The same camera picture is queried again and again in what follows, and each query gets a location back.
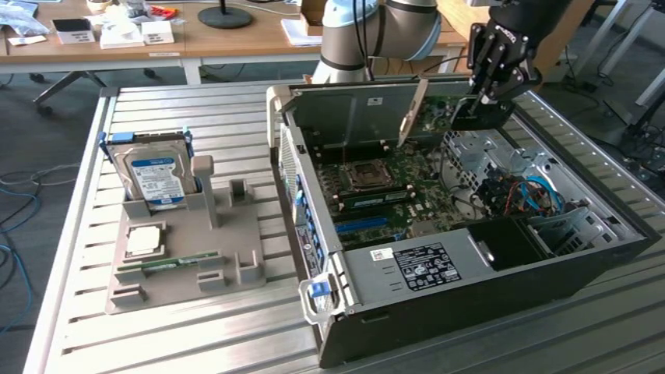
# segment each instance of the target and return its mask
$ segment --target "hard drive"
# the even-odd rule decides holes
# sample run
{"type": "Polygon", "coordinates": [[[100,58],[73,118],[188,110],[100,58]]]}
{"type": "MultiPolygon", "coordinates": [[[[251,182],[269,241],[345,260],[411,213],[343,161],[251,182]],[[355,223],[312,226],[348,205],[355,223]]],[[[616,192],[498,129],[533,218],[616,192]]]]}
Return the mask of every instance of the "hard drive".
{"type": "Polygon", "coordinates": [[[100,148],[116,167],[128,200],[145,200],[151,210],[184,204],[187,194],[199,192],[191,172],[189,131],[163,134],[119,132],[100,134],[100,148]]]}

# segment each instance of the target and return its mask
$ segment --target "white box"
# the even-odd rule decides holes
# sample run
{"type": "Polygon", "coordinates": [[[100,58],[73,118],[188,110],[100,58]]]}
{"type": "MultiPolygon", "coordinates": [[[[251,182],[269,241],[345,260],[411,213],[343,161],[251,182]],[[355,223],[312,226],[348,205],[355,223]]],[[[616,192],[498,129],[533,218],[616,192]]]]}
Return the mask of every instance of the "white box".
{"type": "Polygon", "coordinates": [[[95,34],[92,30],[88,31],[68,31],[57,32],[60,43],[73,44],[73,43],[92,43],[95,41],[95,34]]]}
{"type": "Polygon", "coordinates": [[[52,20],[60,43],[92,43],[95,34],[92,25],[87,19],[53,19],[52,20]]]}
{"type": "Polygon", "coordinates": [[[141,23],[141,34],[145,44],[175,43],[171,22],[155,21],[141,23]]]}
{"type": "Polygon", "coordinates": [[[139,27],[127,34],[117,34],[113,30],[101,29],[100,48],[129,48],[143,47],[145,45],[139,27]]]}

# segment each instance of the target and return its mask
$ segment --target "plastic bag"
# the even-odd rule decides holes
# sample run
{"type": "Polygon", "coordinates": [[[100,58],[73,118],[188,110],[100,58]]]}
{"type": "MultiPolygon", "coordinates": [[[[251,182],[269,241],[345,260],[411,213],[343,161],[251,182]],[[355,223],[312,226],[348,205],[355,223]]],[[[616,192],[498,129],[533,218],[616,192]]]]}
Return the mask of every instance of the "plastic bag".
{"type": "Polygon", "coordinates": [[[9,25],[20,37],[51,34],[51,30],[20,6],[0,5],[0,25],[9,25]]]}
{"type": "Polygon", "coordinates": [[[149,18],[149,5],[145,0],[120,0],[120,4],[125,6],[127,18],[133,23],[141,24],[152,21],[149,18]]]}

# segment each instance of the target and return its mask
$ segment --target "paper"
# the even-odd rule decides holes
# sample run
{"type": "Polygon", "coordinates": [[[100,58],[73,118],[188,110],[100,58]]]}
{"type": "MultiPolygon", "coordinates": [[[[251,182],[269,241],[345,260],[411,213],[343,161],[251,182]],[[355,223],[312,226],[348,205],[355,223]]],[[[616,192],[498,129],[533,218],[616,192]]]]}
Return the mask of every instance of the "paper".
{"type": "Polygon", "coordinates": [[[289,43],[295,47],[311,47],[321,45],[323,37],[309,37],[304,32],[304,25],[300,19],[283,19],[281,28],[289,38],[289,43]]]}
{"type": "Polygon", "coordinates": [[[45,41],[45,37],[43,35],[36,37],[9,37],[7,40],[12,43],[12,45],[25,45],[45,41]]]}
{"type": "Polygon", "coordinates": [[[113,32],[113,27],[101,29],[101,49],[143,47],[144,45],[144,35],[139,31],[139,27],[131,33],[121,35],[113,32]]]}

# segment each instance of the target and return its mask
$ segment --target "ram module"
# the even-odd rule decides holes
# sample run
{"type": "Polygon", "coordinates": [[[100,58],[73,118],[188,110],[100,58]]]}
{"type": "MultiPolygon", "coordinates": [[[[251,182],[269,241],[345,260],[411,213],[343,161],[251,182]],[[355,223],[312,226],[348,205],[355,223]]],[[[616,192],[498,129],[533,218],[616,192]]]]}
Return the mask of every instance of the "ram module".
{"type": "Polygon", "coordinates": [[[196,265],[203,259],[213,256],[217,256],[217,252],[205,252],[197,255],[176,257],[172,259],[156,259],[155,261],[119,266],[117,271],[141,269],[147,273],[157,273],[159,271],[196,265]]]}

